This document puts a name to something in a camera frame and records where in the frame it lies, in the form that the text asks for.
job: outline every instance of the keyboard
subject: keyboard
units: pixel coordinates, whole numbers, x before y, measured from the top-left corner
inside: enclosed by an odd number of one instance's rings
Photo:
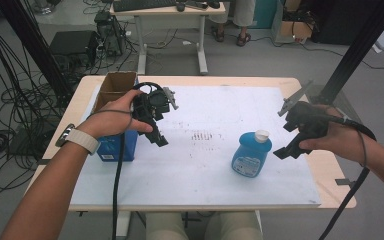
[[[114,12],[176,6],[176,0],[121,0],[113,2]]]

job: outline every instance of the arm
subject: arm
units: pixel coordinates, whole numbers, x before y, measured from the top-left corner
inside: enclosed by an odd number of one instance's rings
[[[334,108],[327,110],[328,114],[340,116]],[[366,146],[366,164],[384,182],[384,147],[362,134]],[[318,139],[308,139],[300,142],[299,147],[308,150],[328,150],[340,157],[364,165],[364,149],[355,129],[337,123],[330,123],[328,134]]]
[[[129,111],[133,97],[140,93],[132,90],[102,110]],[[129,127],[130,118],[128,114],[102,112],[91,116],[76,129],[95,138],[114,135]],[[151,126],[135,119],[129,128],[152,131]],[[1,239],[57,239],[87,155],[87,150],[75,143],[64,144],[21,200]]]

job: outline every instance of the desk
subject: desk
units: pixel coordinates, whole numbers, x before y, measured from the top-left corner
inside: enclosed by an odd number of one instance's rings
[[[199,69],[202,75],[208,74],[207,61],[204,52],[204,28],[205,17],[208,15],[222,14],[224,5],[220,3],[219,9],[208,8],[205,11],[186,8],[184,12],[178,12],[176,7],[164,7],[144,9],[137,11],[114,12],[111,6],[110,13],[115,16],[134,16],[139,40],[138,74],[145,74],[146,44],[143,41],[144,29],[170,29],[170,28],[199,28],[199,41],[197,43]]]
[[[64,114],[56,134],[52,138],[48,149],[43,158],[50,159],[58,151],[55,147],[55,142],[69,124],[78,125],[89,103],[94,89],[99,86],[104,79],[104,76],[88,76],[84,77],[80,82],[77,91],[75,92],[66,113]],[[248,86],[248,87],[276,87],[281,90],[281,93],[288,97],[300,88],[300,84],[293,78],[261,78],[261,77],[176,77],[176,76],[140,76],[139,81],[155,82],[162,86]],[[314,182],[317,186],[321,204],[318,208],[337,208],[342,199],[349,191],[348,186],[337,186],[335,179],[344,178],[344,175],[334,157],[330,152],[313,151],[311,155],[306,156],[311,173],[314,177]],[[44,166],[39,166],[32,182],[37,175],[43,170]],[[356,201],[352,199],[347,207],[355,207]],[[245,210],[264,208],[264,206],[212,206],[204,208],[207,210]],[[161,208],[140,208],[138,206],[119,206],[121,211],[147,211],[147,210],[196,210],[196,206],[170,206]],[[106,206],[91,206],[91,205],[76,205],[70,206],[71,211],[109,211],[111,204]]]

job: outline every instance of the blue bottle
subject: blue bottle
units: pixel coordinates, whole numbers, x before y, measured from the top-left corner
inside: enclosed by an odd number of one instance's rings
[[[240,146],[232,159],[232,168],[237,173],[254,178],[258,176],[272,148],[269,132],[258,130],[242,134]]]

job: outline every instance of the white paper sheet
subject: white paper sheet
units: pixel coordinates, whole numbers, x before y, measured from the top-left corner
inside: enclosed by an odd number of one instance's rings
[[[278,88],[170,86],[178,110],[157,125],[169,142],[158,147],[139,136],[135,160],[123,163],[118,203],[124,206],[316,207],[320,198],[307,162],[278,159],[273,151],[296,135],[283,129]],[[90,113],[91,100],[84,118]],[[270,132],[273,149],[260,175],[247,178],[231,169],[231,158],[245,132]],[[72,205],[110,206],[116,163],[88,157]]]

